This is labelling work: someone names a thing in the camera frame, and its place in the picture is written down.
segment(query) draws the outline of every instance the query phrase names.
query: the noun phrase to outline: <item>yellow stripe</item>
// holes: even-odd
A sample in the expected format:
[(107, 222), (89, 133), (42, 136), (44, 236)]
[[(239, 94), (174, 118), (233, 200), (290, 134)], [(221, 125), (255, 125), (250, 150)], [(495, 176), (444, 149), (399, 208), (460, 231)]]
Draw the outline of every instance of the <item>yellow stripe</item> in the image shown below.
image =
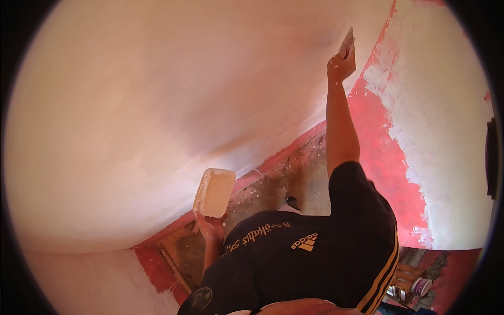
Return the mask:
[(358, 310), (362, 310), (362, 308), (364, 306), (366, 306), (366, 304), (369, 302), (369, 300), (371, 300), (371, 298), (373, 297), (374, 293), (376, 292), (376, 289), (378, 288), (378, 283), (380, 282), (381, 279), (383, 279), (383, 276), (385, 274), (385, 272), (387, 272), (387, 270), (389, 269), (389, 267), (393, 264), (393, 260), (394, 260), (394, 257), (396, 255), (396, 251), (397, 251), (397, 246), (398, 246), (398, 241), (397, 241), (397, 230), (395, 231), (395, 245), (394, 245), (394, 250), (392, 251), (392, 254), (390, 255), (389, 257), (389, 260), (387, 261), (387, 263), (385, 264), (385, 267), (383, 267), (383, 269), (380, 271), (380, 273), (378, 274), (378, 276), (375, 278), (374, 282), (373, 282), (373, 285), (371, 285), (371, 288), (369, 289), (369, 291), (367, 292), (367, 294), (362, 298), (362, 300), (359, 302), (359, 304), (357, 304), (357, 309)]
[[(382, 283), (382, 286), (378, 292), (382, 292), (384, 290), (384, 288), (386, 288), (390, 285), (390, 283), (392, 282), (392, 278), (394, 276), (394, 273), (396, 272), (396, 268), (397, 268), (398, 263), (399, 263), (399, 257), (397, 257), (396, 262), (394, 263), (394, 267), (392, 268), (390, 273), (387, 275), (387, 279)], [(376, 296), (376, 298), (374, 299), (374, 302), (371, 304), (368, 311), (366, 312), (367, 314), (374, 314), (374, 312), (378, 308), (379, 303), (382, 301), (384, 295), (385, 295), (385, 292), (383, 294), (378, 294)]]

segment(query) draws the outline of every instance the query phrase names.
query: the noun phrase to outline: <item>wooden plank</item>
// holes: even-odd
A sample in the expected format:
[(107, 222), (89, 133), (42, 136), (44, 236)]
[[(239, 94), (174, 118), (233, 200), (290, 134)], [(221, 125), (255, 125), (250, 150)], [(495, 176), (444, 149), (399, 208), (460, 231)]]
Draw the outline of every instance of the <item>wooden plank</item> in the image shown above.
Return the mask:
[(425, 271), (425, 269), (423, 269), (423, 268), (418, 268), (418, 267), (414, 267), (414, 266), (410, 266), (410, 265), (406, 265), (406, 264), (402, 264), (402, 263), (397, 264), (397, 269), (402, 270), (402, 271), (407, 271), (410, 274), (415, 274), (418, 276), (423, 274), (423, 272)]
[(398, 287), (399, 289), (401, 289), (405, 292), (409, 292), (409, 291), (411, 291), (411, 287), (413, 286), (413, 283), (403, 282), (403, 281), (397, 279), (396, 277), (394, 277), (394, 278), (392, 278), (392, 282), (390, 283), (390, 285)]
[(394, 273), (394, 277), (406, 280), (411, 283), (414, 283), (419, 278), (418, 275), (406, 273), (406, 272), (401, 271), (399, 269), (397, 269), (396, 272)]
[(173, 273), (175, 274), (175, 278), (177, 278), (178, 282), (182, 285), (182, 287), (184, 287), (184, 289), (190, 294), (193, 290), (189, 287), (187, 282), (184, 280), (184, 277), (182, 276), (182, 274), (178, 270), (177, 266), (175, 265), (175, 263), (171, 259), (170, 255), (168, 255), (168, 252), (164, 249), (163, 246), (161, 246), (159, 250), (163, 254), (163, 256), (166, 259), (166, 261), (168, 262), (168, 264), (170, 265), (170, 268), (172, 269)]

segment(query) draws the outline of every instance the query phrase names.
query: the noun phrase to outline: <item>white plaster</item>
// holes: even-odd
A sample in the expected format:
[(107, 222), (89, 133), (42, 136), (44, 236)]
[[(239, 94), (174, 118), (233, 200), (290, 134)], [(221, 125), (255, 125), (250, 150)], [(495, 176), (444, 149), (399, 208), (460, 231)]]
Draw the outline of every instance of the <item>white plaster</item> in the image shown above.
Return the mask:
[(135, 253), (24, 253), (45, 296), (60, 315), (176, 314), (171, 291), (157, 293)]
[[(492, 112), (483, 100), (488, 91), (483, 70), (446, 7), (396, 5), (378, 46), (380, 65), (364, 73), (367, 88), (390, 111), (389, 134), (405, 153), (407, 178), (420, 185), (425, 198), (432, 248), (482, 247), (492, 207), (484, 168)], [(389, 71), (397, 76), (390, 81)], [(425, 240), (428, 231), (415, 228)]]
[(155, 234), (191, 209), (206, 168), (240, 177), (324, 120), (329, 58), (353, 26), (350, 91), (390, 6), (59, 2), (7, 118), (6, 188), (22, 246), (109, 251)]

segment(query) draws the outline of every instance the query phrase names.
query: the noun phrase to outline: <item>paint bucket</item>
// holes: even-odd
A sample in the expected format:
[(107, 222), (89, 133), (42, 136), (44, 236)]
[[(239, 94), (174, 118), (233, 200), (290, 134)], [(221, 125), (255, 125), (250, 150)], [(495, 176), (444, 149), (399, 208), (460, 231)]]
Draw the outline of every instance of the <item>paint bucket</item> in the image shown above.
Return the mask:
[(413, 286), (411, 287), (411, 292), (422, 297), (425, 294), (427, 294), (431, 286), (432, 286), (432, 280), (418, 278), (416, 279), (415, 283), (413, 283)]

